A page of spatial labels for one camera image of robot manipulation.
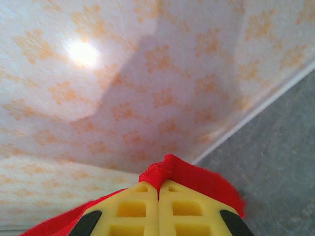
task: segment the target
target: red fabric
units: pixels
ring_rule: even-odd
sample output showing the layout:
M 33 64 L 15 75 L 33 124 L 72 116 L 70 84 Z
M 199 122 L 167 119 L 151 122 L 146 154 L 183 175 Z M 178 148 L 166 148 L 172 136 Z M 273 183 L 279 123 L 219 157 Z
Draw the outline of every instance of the red fabric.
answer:
M 164 161 L 150 165 L 140 175 L 139 182 L 146 181 L 159 191 L 167 179 L 227 204 L 245 217 L 245 202 L 232 184 L 219 174 L 193 166 L 172 154 L 166 155 Z
M 122 192 L 123 190 L 124 189 L 121 189 L 95 201 L 84 203 L 75 209 L 44 221 L 34 228 L 24 232 L 20 236 L 68 236 L 87 209 L 119 192 Z
M 245 217 L 245 202 L 227 180 L 219 174 L 182 161 L 172 154 L 166 155 L 164 161 L 150 165 L 140 175 L 139 182 L 146 181 L 159 191 L 162 184 L 168 179 L 227 204 L 234 208 L 242 218 Z M 95 201 L 87 202 L 35 226 L 20 236 L 68 236 L 88 208 L 121 191 L 123 189 Z

